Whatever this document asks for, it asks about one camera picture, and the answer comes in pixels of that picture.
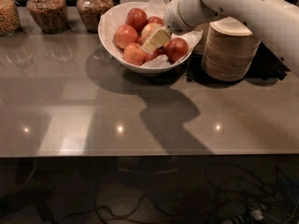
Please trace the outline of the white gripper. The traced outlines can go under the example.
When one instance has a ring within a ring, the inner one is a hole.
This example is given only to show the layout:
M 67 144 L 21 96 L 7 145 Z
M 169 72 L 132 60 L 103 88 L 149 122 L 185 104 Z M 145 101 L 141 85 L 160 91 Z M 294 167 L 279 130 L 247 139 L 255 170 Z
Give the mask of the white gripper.
M 149 41 L 142 45 L 146 53 L 151 53 L 165 45 L 172 34 L 186 34 L 198 25 L 219 21 L 224 16 L 209 8 L 202 0 L 172 0 L 164 11 L 164 25 L 154 30 Z

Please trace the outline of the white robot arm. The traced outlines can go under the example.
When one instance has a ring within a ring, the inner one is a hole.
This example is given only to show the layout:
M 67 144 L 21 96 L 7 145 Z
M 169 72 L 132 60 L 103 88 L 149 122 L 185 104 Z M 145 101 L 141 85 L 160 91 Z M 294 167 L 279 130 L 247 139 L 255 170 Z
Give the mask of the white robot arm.
M 262 41 L 299 76 L 299 7 L 284 0 L 172 0 L 164 10 L 164 26 L 156 28 L 142 49 L 151 52 L 196 26 L 232 17 Z

